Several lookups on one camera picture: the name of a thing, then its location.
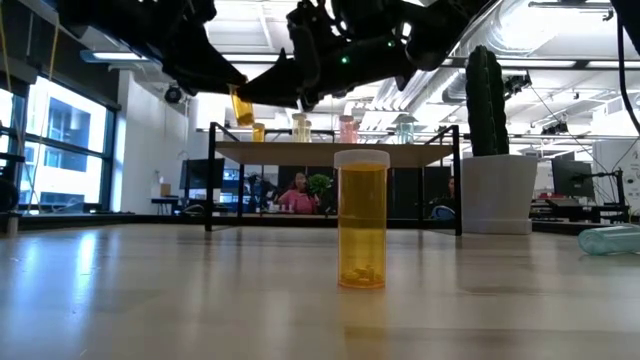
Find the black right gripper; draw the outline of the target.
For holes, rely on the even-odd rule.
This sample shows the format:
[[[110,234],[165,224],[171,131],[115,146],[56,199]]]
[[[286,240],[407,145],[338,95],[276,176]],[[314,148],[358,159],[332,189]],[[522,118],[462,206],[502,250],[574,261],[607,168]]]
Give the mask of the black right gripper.
[[[287,28],[294,45],[295,60],[279,60],[267,71],[237,89],[245,101],[261,105],[313,110],[326,96],[344,98],[349,87],[327,85],[330,72],[323,72],[330,56],[337,59],[346,40],[335,35],[335,21],[328,14],[288,14]]]

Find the wooden shelf with black legs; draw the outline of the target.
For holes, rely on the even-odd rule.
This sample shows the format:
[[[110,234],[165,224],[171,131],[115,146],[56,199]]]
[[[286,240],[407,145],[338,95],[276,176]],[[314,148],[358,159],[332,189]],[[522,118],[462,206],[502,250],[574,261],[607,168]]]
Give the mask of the wooden shelf with black legs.
[[[420,169],[418,174],[418,201],[417,220],[411,222],[392,220],[391,228],[407,229],[454,229],[456,236],[462,235],[461,190],[460,180],[456,180],[456,218],[447,224],[441,221],[438,224],[430,224],[423,218],[424,215],[424,168],[436,161],[443,160],[449,155],[453,156],[453,173],[456,179],[461,175],[460,156],[460,131],[459,126],[452,125],[443,131],[436,133],[425,144],[349,144],[349,143],[300,143],[300,142],[242,142],[223,125],[211,122],[205,130],[208,134],[208,165],[214,165],[215,154],[220,153],[226,158],[240,165],[240,180],[243,180],[244,166],[249,165],[278,165],[278,166],[320,166],[334,165],[334,154],[348,150],[376,150],[386,152],[389,155],[390,168],[414,168]],[[216,140],[220,132],[231,141]],[[443,139],[450,137],[451,144],[444,144]],[[205,229],[211,230],[214,223],[212,219],[213,190],[212,177],[207,179]]]

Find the green cactus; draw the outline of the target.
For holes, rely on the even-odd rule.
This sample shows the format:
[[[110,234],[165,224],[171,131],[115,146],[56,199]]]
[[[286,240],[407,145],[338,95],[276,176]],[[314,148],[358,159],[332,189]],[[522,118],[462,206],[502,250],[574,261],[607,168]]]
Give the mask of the green cactus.
[[[470,54],[465,69],[466,108],[475,157],[509,153],[502,67],[484,45]]]

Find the white plant pot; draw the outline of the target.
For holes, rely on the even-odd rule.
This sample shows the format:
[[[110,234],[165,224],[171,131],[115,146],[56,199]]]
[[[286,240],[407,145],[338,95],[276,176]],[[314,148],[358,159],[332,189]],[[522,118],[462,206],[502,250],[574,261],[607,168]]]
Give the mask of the white plant pot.
[[[528,235],[537,159],[521,155],[469,157],[461,162],[465,233]]]

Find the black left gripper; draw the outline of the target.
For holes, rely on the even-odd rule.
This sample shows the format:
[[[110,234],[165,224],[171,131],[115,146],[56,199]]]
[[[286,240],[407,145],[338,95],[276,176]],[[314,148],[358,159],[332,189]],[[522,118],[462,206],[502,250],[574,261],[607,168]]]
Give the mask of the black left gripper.
[[[186,92],[228,94],[246,83],[207,39],[204,24],[216,16],[214,0],[144,0],[144,56]]]

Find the green potted plant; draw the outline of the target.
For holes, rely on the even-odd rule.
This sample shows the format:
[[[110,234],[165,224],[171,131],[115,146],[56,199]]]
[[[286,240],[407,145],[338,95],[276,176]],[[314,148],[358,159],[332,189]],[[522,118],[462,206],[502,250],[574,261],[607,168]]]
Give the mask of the green potted plant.
[[[308,178],[308,188],[312,195],[323,197],[332,188],[333,180],[324,174],[313,174]]]

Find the silver ventilation duct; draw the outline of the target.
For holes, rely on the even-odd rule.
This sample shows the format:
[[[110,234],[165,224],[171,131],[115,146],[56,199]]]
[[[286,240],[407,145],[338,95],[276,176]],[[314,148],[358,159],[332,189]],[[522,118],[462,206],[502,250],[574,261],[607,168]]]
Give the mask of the silver ventilation duct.
[[[537,45],[526,39],[527,1],[498,0],[497,4],[467,31],[451,55],[466,61],[479,45],[486,47],[497,57],[529,55]]]

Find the long ceiling light bar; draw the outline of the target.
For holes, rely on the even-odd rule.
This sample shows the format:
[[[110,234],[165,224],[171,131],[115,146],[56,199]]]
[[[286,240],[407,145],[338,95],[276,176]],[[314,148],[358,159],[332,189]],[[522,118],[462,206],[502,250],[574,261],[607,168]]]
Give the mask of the long ceiling light bar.
[[[87,63],[124,63],[124,62],[148,62],[144,56],[131,52],[106,52],[82,50],[81,58]],[[234,65],[239,64],[273,64],[279,58],[278,54],[249,54],[229,53],[223,57]],[[497,58],[503,68],[522,70],[575,70],[575,71],[613,71],[619,69],[617,59],[605,60],[571,60],[571,59],[547,59],[547,58]]]

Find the person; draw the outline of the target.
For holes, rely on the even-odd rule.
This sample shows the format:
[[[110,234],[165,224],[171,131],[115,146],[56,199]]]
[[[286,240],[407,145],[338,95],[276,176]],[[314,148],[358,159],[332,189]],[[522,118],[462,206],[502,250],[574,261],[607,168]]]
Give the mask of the person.
[[[306,175],[300,172],[295,175],[292,186],[277,200],[278,205],[301,215],[316,214],[319,203],[319,198],[311,193]]]
[[[430,217],[433,220],[449,221],[456,217],[455,178],[450,176],[447,183],[447,192],[432,199]]]

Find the black desk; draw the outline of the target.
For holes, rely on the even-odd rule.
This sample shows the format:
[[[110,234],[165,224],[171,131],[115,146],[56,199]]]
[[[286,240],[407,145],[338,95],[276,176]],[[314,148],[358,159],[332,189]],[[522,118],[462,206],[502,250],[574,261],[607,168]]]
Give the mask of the black desk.
[[[531,202],[529,218],[547,222],[625,223],[630,208],[617,203],[584,205],[575,199],[548,198]]]

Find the black monitor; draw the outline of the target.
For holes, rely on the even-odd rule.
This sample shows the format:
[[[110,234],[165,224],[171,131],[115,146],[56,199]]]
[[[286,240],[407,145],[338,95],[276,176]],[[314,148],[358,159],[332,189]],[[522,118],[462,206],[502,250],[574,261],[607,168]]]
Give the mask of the black monitor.
[[[564,197],[595,198],[591,165],[554,158],[551,161],[554,193]]]
[[[211,188],[221,189],[223,184],[223,174],[225,167],[224,158],[215,158],[214,165],[208,170],[209,162],[207,159],[190,159],[184,160],[181,167],[180,189],[184,190],[189,187],[190,190],[206,190],[207,179],[212,174]]]

